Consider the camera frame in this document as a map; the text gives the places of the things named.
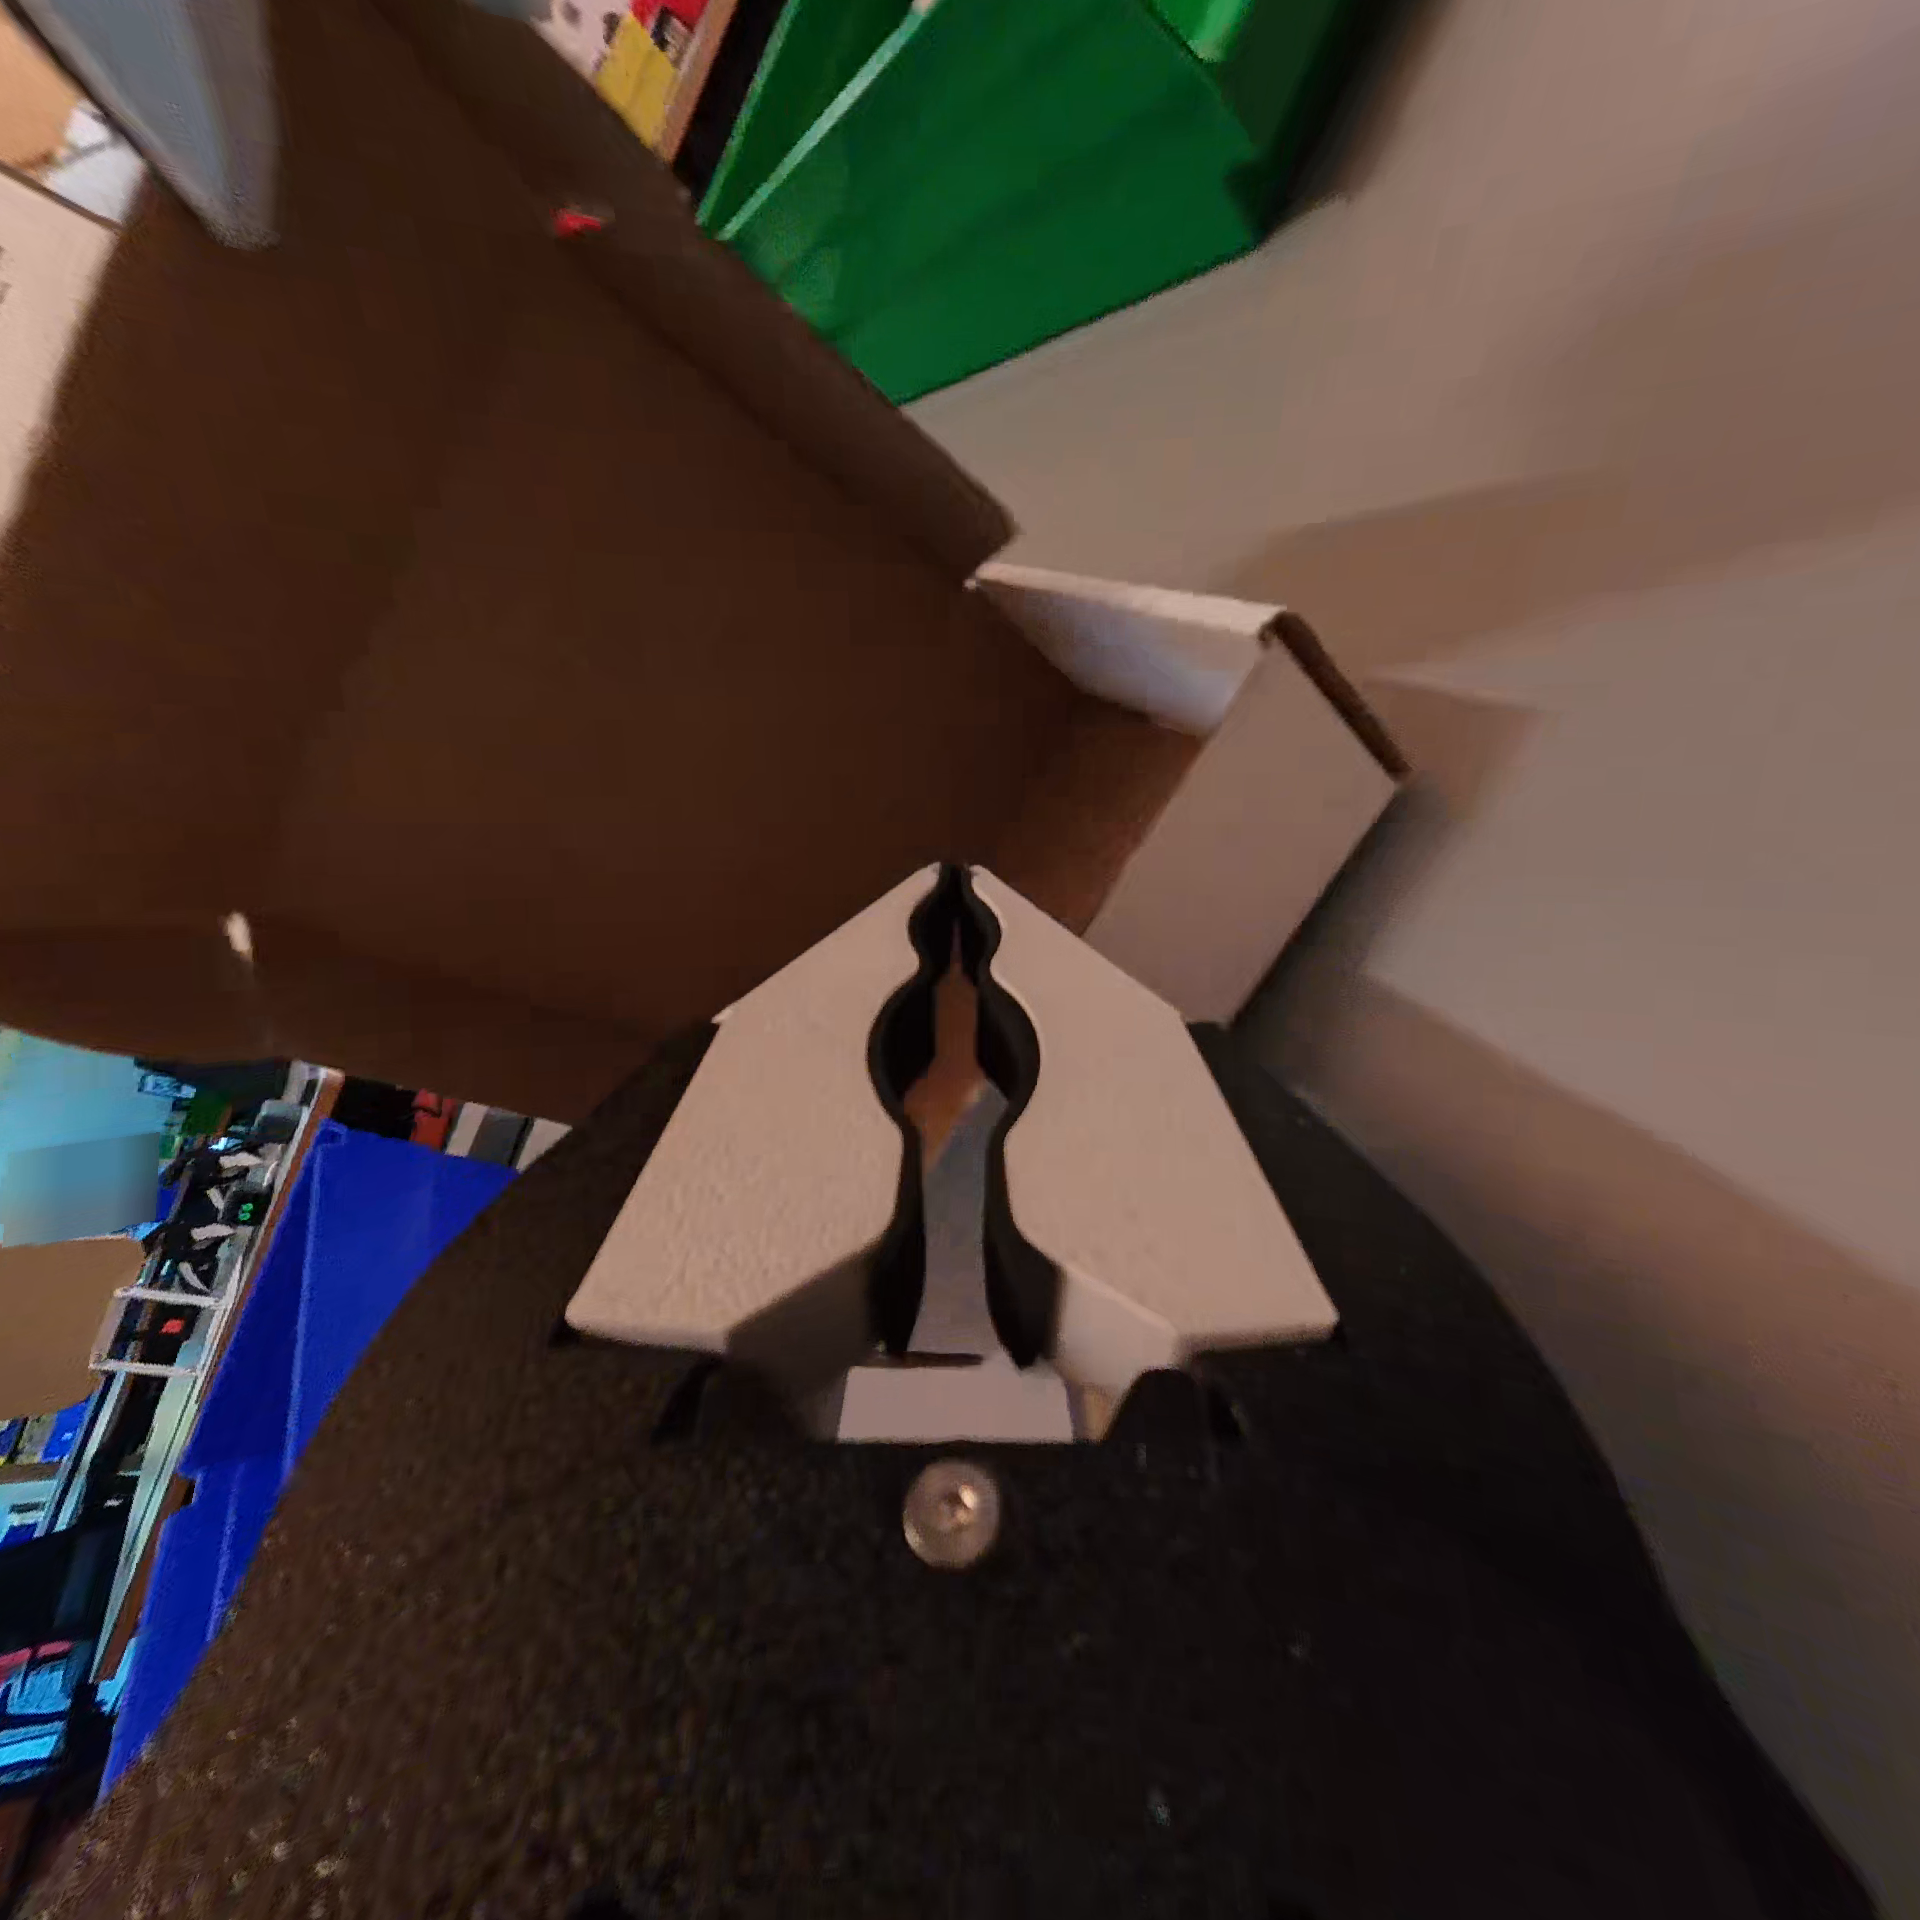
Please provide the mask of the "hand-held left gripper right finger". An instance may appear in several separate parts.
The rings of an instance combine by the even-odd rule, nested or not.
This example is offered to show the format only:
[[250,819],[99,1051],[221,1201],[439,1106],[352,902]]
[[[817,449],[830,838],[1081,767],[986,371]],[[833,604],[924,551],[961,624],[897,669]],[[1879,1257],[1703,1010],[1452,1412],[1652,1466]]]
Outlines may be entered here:
[[1014,1228],[1054,1275],[1049,1371],[1139,1380],[1327,1339],[1337,1307],[1191,1021],[991,868],[973,892],[999,930],[986,983],[1043,1051],[1000,1170]]

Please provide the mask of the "white cardboard mailer box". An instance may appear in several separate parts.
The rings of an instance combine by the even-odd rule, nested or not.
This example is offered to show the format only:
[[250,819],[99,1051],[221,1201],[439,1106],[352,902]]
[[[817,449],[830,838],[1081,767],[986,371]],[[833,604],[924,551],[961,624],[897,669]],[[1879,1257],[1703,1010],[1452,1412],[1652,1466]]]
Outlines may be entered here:
[[1008,511],[487,4],[271,4],[281,242],[153,172],[4,511],[4,1026],[581,1120],[924,863],[1200,1021],[1410,760]]

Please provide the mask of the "wooden board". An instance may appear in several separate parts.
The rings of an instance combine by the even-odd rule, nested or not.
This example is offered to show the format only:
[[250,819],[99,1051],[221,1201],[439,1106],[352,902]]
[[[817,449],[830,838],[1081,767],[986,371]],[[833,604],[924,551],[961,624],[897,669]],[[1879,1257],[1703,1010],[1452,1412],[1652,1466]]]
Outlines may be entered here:
[[0,1246],[0,1422],[61,1415],[96,1396],[89,1359],[142,1264],[136,1239]]

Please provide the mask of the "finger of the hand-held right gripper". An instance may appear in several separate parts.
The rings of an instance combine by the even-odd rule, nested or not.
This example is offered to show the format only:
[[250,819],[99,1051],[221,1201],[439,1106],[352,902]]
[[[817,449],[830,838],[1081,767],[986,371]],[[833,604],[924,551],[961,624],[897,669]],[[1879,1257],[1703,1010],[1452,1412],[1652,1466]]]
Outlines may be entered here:
[[281,242],[266,0],[22,0],[16,27],[231,252]]

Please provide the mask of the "blue plastic bin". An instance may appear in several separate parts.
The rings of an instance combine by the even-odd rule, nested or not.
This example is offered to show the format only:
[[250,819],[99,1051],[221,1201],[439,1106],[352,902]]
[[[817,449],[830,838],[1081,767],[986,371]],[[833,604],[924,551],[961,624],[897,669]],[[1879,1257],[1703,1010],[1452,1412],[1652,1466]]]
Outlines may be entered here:
[[104,1786],[135,1768],[224,1627],[276,1496],[368,1339],[511,1183],[511,1162],[320,1127],[175,1466],[191,1496],[156,1526]]

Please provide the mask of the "green plastic bin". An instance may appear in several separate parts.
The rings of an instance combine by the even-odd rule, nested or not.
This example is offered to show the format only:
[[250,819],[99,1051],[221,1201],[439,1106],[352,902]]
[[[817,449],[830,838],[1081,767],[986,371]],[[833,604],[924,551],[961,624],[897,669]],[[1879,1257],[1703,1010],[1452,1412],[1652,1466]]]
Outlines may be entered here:
[[788,4],[696,220],[889,404],[1273,232],[1350,0]]

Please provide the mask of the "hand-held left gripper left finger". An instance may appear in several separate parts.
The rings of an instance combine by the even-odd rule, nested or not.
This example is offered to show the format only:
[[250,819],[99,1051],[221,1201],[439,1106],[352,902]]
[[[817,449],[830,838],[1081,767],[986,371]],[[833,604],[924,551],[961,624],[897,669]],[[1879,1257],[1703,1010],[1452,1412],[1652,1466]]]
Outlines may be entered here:
[[567,1326],[723,1359],[902,1356],[924,1311],[924,863],[739,999]]

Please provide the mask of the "yellow storage bin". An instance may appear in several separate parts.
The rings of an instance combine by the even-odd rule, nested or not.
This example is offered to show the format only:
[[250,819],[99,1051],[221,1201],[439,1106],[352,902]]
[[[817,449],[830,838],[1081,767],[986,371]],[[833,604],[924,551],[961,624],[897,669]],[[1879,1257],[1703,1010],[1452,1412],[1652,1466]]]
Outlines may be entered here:
[[681,17],[681,4],[666,0],[632,0],[606,20],[606,59],[594,69],[594,96],[647,155],[666,148],[666,119],[695,38],[696,27]]

